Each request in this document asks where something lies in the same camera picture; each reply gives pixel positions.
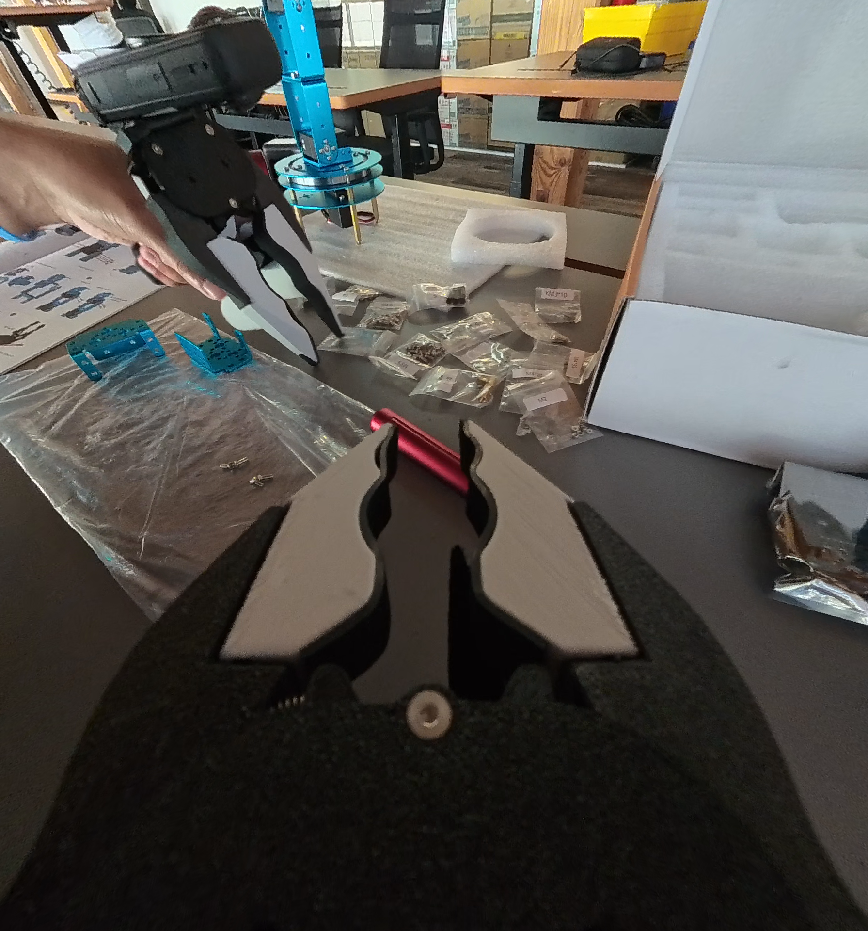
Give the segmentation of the white foam sheet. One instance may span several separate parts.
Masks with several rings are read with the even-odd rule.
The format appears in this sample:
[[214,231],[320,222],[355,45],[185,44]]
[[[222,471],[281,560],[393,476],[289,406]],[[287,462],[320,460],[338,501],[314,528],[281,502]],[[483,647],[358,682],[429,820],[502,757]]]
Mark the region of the white foam sheet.
[[436,193],[433,186],[425,184],[417,188],[390,184],[377,204],[381,221],[363,226],[359,242],[351,230],[336,227],[318,212],[304,219],[305,232],[324,275],[408,299],[414,286],[422,283],[465,285],[472,294],[507,267],[452,262],[452,239],[466,212],[487,208],[470,195]]

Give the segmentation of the large clear plastic bag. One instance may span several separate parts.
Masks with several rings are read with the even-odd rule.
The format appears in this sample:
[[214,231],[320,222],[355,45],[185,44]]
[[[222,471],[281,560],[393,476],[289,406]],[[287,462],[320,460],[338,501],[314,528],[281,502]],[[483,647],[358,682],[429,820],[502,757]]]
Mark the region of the large clear plastic bag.
[[[0,441],[157,620],[268,506],[358,445],[371,412],[255,349],[236,372],[202,372],[174,334],[209,331],[179,309],[150,326],[166,357],[121,356],[99,382],[68,356],[0,375]],[[256,474],[274,479],[253,487]]]

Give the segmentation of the yellow storage bin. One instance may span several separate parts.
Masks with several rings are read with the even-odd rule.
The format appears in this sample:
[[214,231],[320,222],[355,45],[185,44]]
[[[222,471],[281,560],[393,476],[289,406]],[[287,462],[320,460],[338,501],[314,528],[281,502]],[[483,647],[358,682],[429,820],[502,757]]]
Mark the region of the yellow storage bin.
[[696,40],[707,1],[648,2],[584,9],[582,41],[637,38],[645,53],[684,56]]

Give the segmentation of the blue metal bracket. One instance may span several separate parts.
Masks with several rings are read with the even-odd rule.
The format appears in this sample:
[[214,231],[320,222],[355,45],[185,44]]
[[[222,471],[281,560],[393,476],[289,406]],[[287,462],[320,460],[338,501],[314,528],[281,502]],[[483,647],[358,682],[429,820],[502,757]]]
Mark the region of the blue metal bracket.
[[98,363],[148,350],[154,357],[166,352],[146,320],[120,320],[101,329],[80,333],[65,344],[68,356],[91,382],[102,380]]
[[221,375],[253,364],[253,352],[242,331],[234,329],[234,336],[227,337],[218,330],[209,314],[204,314],[203,320],[211,336],[201,343],[191,341],[181,332],[174,334],[185,355],[196,367],[210,375]]

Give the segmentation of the dark desk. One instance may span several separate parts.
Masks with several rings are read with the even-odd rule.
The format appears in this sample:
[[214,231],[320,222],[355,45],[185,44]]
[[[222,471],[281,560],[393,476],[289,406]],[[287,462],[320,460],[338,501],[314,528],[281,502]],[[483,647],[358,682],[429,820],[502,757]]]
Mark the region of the dark desk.
[[[812,825],[868,913],[868,627],[778,602],[766,483],[751,465],[605,432],[546,453],[484,429],[587,502],[707,622],[783,752]],[[0,898],[91,712],[148,618],[0,442]]]

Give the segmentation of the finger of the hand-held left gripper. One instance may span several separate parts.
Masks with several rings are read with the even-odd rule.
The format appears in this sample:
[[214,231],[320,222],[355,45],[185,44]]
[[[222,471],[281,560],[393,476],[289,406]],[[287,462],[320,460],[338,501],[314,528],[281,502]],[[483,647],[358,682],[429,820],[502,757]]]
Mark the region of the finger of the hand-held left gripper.
[[248,318],[257,327],[316,366],[319,359],[310,332],[294,317],[285,299],[274,292],[263,278],[253,253],[246,241],[240,238],[241,229],[238,219],[230,218],[217,238],[207,244],[231,281],[245,295],[244,298],[236,297],[236,302],[248,310]]
[[336,337],[343,337],[311,246],[277,184],[273,180],[256,180],[251,204],[253,241],[257,249],[285,270],[329,331]]

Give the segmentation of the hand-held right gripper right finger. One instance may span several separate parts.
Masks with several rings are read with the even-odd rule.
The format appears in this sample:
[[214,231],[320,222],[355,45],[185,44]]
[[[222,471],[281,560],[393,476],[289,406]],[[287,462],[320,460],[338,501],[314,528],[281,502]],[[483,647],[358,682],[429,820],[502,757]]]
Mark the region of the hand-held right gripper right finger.
[[639,658],[574,500],[480,425],[459,438],[475,539],[451,556],[451,691],[498,700],[537,667],[566,696],[576,665]]

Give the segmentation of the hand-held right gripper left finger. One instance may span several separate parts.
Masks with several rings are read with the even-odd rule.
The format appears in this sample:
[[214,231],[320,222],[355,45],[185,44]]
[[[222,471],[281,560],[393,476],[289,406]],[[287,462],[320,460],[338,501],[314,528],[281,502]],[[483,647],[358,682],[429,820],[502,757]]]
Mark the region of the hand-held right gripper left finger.
[[379,536],[396,460],[384,425],[290,499],[221,660],[282,664],[304,690],[322,667],[356,681],[381,658],[391,612]]

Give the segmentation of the white foam box insert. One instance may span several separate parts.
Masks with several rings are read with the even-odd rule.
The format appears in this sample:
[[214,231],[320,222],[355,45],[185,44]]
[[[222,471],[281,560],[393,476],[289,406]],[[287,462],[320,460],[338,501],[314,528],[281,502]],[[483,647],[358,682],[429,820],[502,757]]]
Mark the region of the white foam box insert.
[[668,167],[636,295],[868,336],[868,169]]

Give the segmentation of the orange cardboard box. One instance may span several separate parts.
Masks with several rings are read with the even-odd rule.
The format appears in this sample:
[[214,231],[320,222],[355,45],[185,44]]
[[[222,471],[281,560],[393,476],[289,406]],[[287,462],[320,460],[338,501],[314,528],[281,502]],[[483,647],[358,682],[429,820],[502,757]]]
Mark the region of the orange cardboard box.
[[637,298],[676,164],[868,169],[868,1],[707,4],[585,408],[726,459],[868,471],[868,336]]

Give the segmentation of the pile of small screw bags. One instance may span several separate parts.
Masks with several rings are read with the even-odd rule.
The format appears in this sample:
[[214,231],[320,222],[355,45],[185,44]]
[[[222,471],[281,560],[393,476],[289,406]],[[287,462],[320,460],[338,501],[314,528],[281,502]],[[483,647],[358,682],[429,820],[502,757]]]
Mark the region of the pile of small screw bags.
[[526,299],[497,298],[479,311],[460,283],[418,283],[409,299],[357,286],[338,296],[359,298],[365,309],[319,350],[364,358],[417,398],[514,414],[517,434],[547,452],[601,437],[576,396],[598,357],[570,334],[582,321],[580,289],[536,287]]

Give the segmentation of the black zip pouch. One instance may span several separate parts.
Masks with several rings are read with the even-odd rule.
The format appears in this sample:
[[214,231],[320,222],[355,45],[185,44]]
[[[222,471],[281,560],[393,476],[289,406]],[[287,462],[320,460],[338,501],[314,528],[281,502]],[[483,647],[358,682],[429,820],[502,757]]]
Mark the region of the black zip pouch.
[[598,37],[575,52],[571,72],[577,76],[636,76],[660,71],[667,54],[645,51],[639,37]]

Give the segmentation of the stack of cardboard boxes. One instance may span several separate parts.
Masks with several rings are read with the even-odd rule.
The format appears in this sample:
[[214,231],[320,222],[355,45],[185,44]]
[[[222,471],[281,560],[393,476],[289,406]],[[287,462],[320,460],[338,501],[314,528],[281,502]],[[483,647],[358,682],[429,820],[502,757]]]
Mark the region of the stack of cardboard boxes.
[[447,1],[441,69],[472,70],[527,59],[534,1]]

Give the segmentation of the black office chair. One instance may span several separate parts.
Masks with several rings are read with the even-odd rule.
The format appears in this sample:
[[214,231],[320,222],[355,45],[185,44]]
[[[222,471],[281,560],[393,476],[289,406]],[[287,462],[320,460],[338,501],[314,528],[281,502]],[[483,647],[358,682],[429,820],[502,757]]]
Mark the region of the black office chair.
[[[445,1],[385,1],[383,3],[379,67],[394,70],[440,69]],[[425,175],[443,166],[440,92],[415,97],[417,105],[402,115],[399,139],[411,155],[412,173]]]

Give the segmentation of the pink metal cylinder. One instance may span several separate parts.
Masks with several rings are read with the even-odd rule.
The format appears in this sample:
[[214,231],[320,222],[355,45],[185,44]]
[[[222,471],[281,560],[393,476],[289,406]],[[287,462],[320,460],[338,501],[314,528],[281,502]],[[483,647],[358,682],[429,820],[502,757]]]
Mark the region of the pink metal cylinder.
[[458,452],[390,409],[381,409],[372,414],[370,426],[373,431],[380,430],[384,425],[395,427],[397,446],[401,454],[413,460],[457,494],[463,497],[468,494],[469,479],[463,471]]

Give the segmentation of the person's left hand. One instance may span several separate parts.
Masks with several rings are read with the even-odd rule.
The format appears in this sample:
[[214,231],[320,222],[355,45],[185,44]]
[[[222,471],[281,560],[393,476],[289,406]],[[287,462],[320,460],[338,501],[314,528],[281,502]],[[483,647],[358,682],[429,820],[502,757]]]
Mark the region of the person's left hand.
[[12,213],[11,231],[66,222],[131,247],[138,264],[164,285],[190,286],[213,300],[226,296],[176,256],[129,174],[127,157],[99,133],[0,116],[0,199]]

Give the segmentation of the wooden office desk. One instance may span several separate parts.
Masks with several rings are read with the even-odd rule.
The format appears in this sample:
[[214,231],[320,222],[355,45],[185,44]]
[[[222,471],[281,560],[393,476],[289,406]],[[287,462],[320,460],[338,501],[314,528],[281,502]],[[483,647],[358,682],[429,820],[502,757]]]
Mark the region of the wooden office desk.
[[363,148],[381,156],[382,172],[390,177],[411,180],[442,168],[439,71],[331,69],[325,80],[328,99],[309,107],[280,86],[268,89],[261,103],[272,110],[247,129],[255,146],[277,138],[283,153],[298,148],[291,119],[300,114],[311,121],[305,152],[320,164]]

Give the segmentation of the bag of coloured parts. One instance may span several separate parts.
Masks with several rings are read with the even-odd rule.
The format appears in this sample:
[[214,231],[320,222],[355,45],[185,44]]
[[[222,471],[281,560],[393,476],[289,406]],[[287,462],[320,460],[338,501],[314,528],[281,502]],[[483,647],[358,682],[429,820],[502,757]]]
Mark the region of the bag of coloured parts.
[[768,485],[776,599],[868,626],[868,472],[783,463]]

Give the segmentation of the wooden standing desk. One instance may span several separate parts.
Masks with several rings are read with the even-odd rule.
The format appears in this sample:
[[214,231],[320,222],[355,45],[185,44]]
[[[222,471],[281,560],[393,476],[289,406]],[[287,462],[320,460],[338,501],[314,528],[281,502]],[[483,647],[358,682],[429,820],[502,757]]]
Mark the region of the wooden standing desk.
[[77,102],[72,73],[61,58],[69,51],[60,26],[112,2],[0,2],[0,99],[10,111],[57,121],[61,107]]

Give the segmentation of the wooden workbench table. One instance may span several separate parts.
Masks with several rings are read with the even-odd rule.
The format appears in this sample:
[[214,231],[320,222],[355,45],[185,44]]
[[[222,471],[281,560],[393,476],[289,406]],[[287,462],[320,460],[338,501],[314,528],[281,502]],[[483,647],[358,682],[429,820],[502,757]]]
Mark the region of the wooden workbench table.
[[669,60],[664,69],[634,76],[578,76],[572,53],[442,73],[447,96],[474,95],[492,103],[491,133],[515,146],[510,195],[578,207],[588,153],[660,157],[665,128],[628,127],[598,119],[605,100],[676,102],[688,64]]

